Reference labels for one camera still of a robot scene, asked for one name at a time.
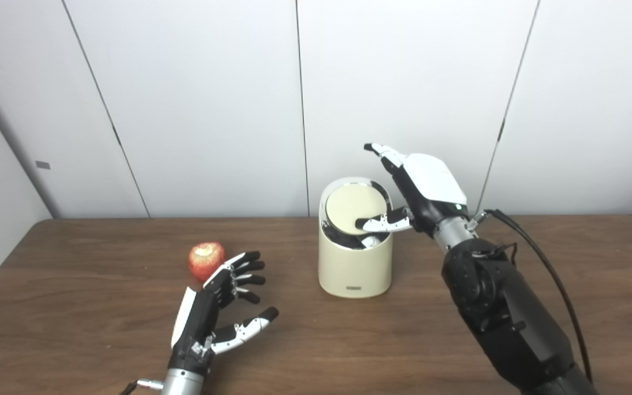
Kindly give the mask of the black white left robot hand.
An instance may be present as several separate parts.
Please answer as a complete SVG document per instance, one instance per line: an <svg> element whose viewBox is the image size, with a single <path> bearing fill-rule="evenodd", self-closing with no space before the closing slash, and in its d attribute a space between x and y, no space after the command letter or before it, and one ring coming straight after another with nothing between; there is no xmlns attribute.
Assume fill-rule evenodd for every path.
<svg viewBox="0 0 632 395"><path fill-rule="evenodd" d="M173 329L169 370L206 377L216 355L240 347L278 317L278 309L269 307L256 317L217 327L221 310L235 300L260 302L258 295L243 287L266 282L254 273L265 268L260 258L258 251L240 253L216 268L200 291L186 290Z"/></svg>

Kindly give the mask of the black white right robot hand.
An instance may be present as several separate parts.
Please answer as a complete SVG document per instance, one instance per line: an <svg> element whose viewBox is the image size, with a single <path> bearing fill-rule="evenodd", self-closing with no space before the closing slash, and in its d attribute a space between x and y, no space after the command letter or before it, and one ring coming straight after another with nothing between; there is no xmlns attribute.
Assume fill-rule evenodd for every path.
<svg viewBox="0 0 632 395"><path fill-rule="evenodd" d="M404 155L394 148L367 143L364 150L375 153L404 197L406 205L383 215L358 218L354 226L368 233L407 230L433 237L449 218L469 218L467 197L447 165L421 153Z"/></svg>

